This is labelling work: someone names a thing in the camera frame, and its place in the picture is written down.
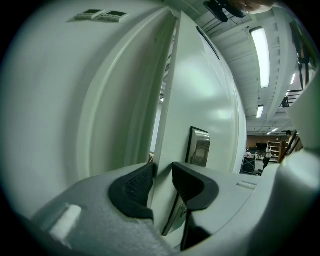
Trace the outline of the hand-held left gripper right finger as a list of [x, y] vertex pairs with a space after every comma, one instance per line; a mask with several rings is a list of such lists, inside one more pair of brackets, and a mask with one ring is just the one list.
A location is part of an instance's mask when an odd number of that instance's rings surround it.
[[320, 228], [320, 155], [302, 150], [260, 176], [172, 164], [187, 207], [185, 256], [304, 256]]

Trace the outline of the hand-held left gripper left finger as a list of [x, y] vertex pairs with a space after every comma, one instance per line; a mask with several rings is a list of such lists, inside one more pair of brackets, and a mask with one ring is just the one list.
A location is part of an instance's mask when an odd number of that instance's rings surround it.
[[32, 218], [53, 256], [174, 256], [148, 208], [154, 166], [141, 163], [83, 179]]

